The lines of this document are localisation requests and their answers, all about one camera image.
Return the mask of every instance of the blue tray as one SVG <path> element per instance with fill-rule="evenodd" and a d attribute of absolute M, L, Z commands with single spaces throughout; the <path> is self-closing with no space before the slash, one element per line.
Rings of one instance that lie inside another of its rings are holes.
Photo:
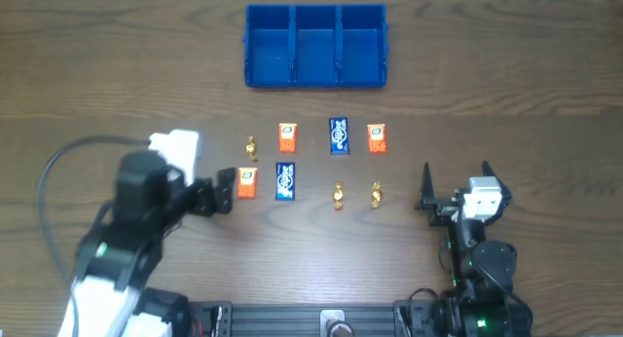
<path fill-rule="evenodd" d="M 385 5 L 248 5 L 244 78 L 256 88 L 379 88 Z"/>

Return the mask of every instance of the blue wrapper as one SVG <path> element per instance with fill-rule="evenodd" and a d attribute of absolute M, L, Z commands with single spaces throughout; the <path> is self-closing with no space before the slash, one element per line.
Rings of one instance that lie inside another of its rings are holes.
<path fill-rule="evenodd" d="M 276 199 L 294 201 L 294 163 L 276 164 Z"/>
<path fill-rule="evenodd" d="M 331 128 L 331 154 L 347 155 L 348 150 L 348 119 L 347 118 L 330 118 L 329 126 Z"/>

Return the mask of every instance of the wooden tabletop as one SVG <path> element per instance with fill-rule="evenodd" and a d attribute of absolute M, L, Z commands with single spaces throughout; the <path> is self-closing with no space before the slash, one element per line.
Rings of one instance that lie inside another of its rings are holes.
<path fill-rule="evenodd" d="M 248 3 L 386 3 L 386 87 L 249 89 Z M 184 128 L 203 135 L 200 176 L 251 166 L 255 135 L 259 195 L 227 216 L 188 216 L 150 286 L 234 303 L 450 289 L 444 231 L 414 211 L 421 168 L 450 196 L 488 160 L 514 205 L 487 236 L 519 252 L 515 291 L 533 334 L 621 333 L 622 108 L 621 0 L 0 0 L 0 329 L 51 336 L 64 314 L 33 205 L 53 152 L 87 135 Z M 346 158 L 328 154 L 332 116 L 349 118 Z M 280 122 L 299 125 L 294 156 L 276 152 Z M 386 156 L 367 152 L 370 123 L 386 124 Z M 50 213 L 69 261 L 127 151 L 84 149 L 54 170 Z M 278 161 L 297 164 L 294 203 L 275 201 Z"/>

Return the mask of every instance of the wooden table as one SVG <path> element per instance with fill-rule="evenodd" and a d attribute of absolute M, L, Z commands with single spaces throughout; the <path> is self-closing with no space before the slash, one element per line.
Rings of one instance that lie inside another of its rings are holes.
<path fill-rule="evenodd" d="M 247 3 L 386 3 L 382 90 L 251 90 L 242 74 Z M 150 285 L 234 303 L 392 302 L 452 283 L 443 230 L 413 210 L 429 161 L 451 195 L 489 160 L 514 193 L 490 239 L 519 252 L 516 292 L 534 335 L 623 332 L 621 0 L 0 0 L 0 329 L 50 336 L 66 290 L 35 219 L 47 159 L 92 134 L 203 134 L 202 176 L 249 166 L 259 197 L 228 216 L 189 216 Z M 327 119 L 348 116 L 351 155 L 331 158 Z M 279 122 L 299 124 L 293 157 Z M 389 154 L 367 153 L 385 123 Z M 71 258 L 112 197 L 128 149 L 62 160 L 48 190 Z M 275 162 L 297 163 L 297 201 L 275 201 Z M 333 210 L 336 180 L 345 208 Z M 369 207 L 381 181 L 381 208 Z"/>

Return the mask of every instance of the gold wrapped candy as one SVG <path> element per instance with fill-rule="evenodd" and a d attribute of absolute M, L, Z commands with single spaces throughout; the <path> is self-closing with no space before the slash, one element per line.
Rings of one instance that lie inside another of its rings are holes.
<path fill-rule="evenodd" d="M 381 192 L 381 182 L 377 181 L 372 184 L 372 203 L 370 203 L 372 209 L 376 209 L 381 205 L 382 198 L 383 192 Z"/>
<path fill-rule="evenodd" d="M 257 158 L 255 158 L 255 141 L 253 140 L 253 136 L 249 136 L 249 142 L 246 144 L 246 153 L 249 154 L 249 158 L 253 162 L 257 162 Z"/>
<path fill-rule="evenodd" d="M 336 181 L 335 191 L 333 191 L 333 205 L 335 210 L 342 210 L 342 200 L 344 199 L 344 191 L 342 191 L 342 182 Z"/>

